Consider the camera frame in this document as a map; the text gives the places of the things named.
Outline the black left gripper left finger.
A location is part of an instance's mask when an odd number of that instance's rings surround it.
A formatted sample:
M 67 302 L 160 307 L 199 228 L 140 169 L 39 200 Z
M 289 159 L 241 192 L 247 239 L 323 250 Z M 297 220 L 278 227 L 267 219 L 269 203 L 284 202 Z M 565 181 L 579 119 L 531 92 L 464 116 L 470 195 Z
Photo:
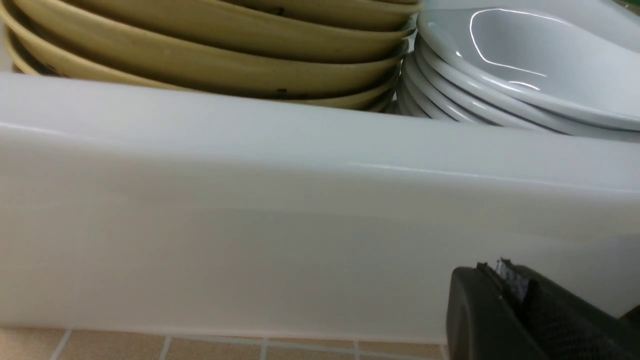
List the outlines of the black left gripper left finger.
M 446 341 L 451 360 L 548 360 L 521 321 L 521 305 L 486 263 L 450 277 Z

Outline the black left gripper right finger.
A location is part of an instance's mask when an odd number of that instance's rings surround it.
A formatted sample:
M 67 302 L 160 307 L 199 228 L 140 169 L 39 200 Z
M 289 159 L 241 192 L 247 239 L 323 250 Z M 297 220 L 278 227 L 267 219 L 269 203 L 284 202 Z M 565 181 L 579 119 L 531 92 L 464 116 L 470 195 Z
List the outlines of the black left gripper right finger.
M 505 283 L 524 328 L 551 360 L 637 360 L 639 328 L 534 269 L 505 261 Z

